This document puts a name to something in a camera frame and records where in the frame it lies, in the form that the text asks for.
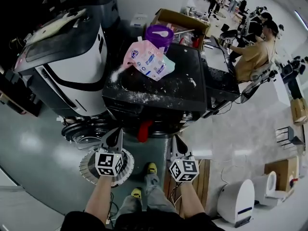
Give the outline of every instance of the wooden board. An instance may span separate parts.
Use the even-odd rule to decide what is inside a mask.
[[[201,161],[201,164],[199,166],[199,175],[192,182],[193,188],[195,189],[204,209],[206,206],[209,176],[210,176],[210,160],[204,159]],[[164,193],[165,193],[166,198],[168,199],[170,198],[171,192],[175,186],[176,186],[175,180],[171,176],[169,170],[166,169],[165,182],[164,182]],[[176,201],[180,197],[180,195],[181,195],[180,189],[177,188],[176,192],[173,193],[172,195],[173,200]],[[175,207],[176,207],[177,213],[183,218],[184,212],[182,208],[181,198],[176,202]]]

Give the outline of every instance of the plastic container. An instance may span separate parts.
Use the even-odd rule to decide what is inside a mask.
[[[149,26],[145,31],[145,39],[162,50],[164,54],[166,54],[172,43],[173,35],[173,31],[170,28],[162,25]]]

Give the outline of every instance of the yellow sneaker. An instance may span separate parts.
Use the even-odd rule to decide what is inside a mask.
[[[148,174],[156,174],[157,175],[157,167],[155,163],[150,163],[148,166]]]
[[[135,198],[141,199],[141,190],[138,188],[135,188],[132,192],[131,195]]]

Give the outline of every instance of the black and white marker cube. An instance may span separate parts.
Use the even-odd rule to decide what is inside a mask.
[[[100,175],[117,176],[122,166],[122,154],[107,153],[102,149],[95,154],[95,168]]]
[[[190,182],[199,175],[199,166],[196,160],[175,159],[169,169],[176,182]]]

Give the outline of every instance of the cardboard box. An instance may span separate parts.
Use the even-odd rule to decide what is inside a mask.
[[[291,101],[291,111],[294,124],[301,126],[308,121],[308,108],[304,98]]]
[[[265,164],[264,173],[275,171],[277,175],[276,190],[289,192],[290,181],[298,178],[298,158],[292,157],[281,161]]]
[[[200,32],[203,33],[199,37],[200,39],[200,44],[198,49],[201,51],[202,50],[202,45],[203,45],[203,40],[205,38],[206,32],[209,29],[209,26],[202,23],[201,21],[194,19],[192,17],[189,17],[187,15],[172,11],[172,10],[166,10],[166,9],[160,9],[156,14],[155,18],[152,21],[152,25],[155,25],[157,21],[164,21],[167,23],[172,23],[176,24],[179,26],[182,26],[187,29],[196,29]]]

